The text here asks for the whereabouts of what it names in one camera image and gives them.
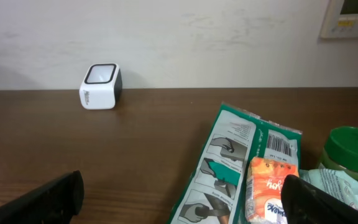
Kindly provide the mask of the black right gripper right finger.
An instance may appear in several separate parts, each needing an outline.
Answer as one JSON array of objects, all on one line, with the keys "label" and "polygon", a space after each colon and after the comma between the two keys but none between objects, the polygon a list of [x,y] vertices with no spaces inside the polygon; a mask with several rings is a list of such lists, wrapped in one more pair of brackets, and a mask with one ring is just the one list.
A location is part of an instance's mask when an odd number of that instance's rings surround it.
[{"label": "black right gripper right finger", "polygon": [[358,224],[358,210],[295,175],[286,176],[281,200],[288,224]]}]

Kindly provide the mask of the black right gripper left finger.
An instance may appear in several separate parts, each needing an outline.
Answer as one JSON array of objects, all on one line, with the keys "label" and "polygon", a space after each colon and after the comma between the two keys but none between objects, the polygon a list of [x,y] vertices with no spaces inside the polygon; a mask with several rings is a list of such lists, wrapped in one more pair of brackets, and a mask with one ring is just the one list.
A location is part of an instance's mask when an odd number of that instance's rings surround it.
[{"label": "black right gripper left finger", "polygon": [[81,172],[69,172],[1,206],[0,224],[70,223],[84,197]]}]

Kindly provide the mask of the teal wipes packet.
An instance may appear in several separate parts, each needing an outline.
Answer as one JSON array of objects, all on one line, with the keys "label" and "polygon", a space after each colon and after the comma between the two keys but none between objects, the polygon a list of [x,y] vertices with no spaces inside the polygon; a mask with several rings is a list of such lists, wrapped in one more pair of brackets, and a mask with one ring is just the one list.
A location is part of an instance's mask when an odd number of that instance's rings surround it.
[{"label": "teal wipes packet", "polygon": [[358,181],[343,170],[300,170],[300,178],[358,210]]}]

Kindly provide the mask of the orange tissue pack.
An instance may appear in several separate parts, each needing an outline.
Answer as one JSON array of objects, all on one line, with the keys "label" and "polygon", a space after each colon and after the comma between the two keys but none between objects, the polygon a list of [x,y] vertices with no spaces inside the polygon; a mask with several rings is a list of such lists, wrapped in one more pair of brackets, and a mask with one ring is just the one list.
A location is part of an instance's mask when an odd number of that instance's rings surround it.
[{"label": "orange tissue pack", "polygon": [[287,224],[281,192],[288,175],[299,176],[293,164],[254,157],[248,168],[245,214],[250,223]]}]

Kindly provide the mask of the green lid jar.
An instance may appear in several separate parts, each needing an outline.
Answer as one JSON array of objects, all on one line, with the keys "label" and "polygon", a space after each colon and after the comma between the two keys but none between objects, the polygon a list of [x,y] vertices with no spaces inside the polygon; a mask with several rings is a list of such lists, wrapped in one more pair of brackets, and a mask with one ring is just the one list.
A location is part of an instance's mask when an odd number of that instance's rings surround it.
[{"label": "green lid jar", "polygon": [[341,126],[332,129],[324,144],[318,168],[342,170],[358,181],[358,128]]}]

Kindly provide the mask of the green glove package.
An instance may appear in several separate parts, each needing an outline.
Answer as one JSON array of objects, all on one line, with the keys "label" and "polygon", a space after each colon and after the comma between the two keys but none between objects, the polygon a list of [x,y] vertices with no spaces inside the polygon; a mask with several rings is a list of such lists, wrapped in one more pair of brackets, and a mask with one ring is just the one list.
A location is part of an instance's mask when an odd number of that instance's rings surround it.
[{"label": "green glove package", "polygon": [[300,163],[302,132],[223,103],[169,223],[247,223],[247,170],[255,157]]}]

